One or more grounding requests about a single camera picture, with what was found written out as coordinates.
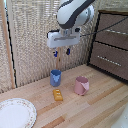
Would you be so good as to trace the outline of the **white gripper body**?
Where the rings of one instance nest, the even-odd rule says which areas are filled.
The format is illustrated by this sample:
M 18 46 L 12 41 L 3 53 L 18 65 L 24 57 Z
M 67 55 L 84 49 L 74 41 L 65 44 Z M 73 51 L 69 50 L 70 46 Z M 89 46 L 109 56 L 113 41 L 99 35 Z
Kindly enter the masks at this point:
M 47 33 L 47 46 L 56 48 L 75 45 L 80 40 L 80 29 L 52 30 Z

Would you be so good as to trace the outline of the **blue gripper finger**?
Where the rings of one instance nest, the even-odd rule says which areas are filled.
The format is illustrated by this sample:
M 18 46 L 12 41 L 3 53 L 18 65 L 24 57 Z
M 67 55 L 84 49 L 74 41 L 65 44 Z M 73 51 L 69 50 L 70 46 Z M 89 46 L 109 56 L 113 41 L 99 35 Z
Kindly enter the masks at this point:
M 54 50 L 53 54 L 54 54 L 54 57 L 57 57 L 57 55 L 58 55 L 57 49 Z
M 66 51 L 66 55 L 70 55 L 70 52 L 71 52 L 71 48 L 68 48 Z

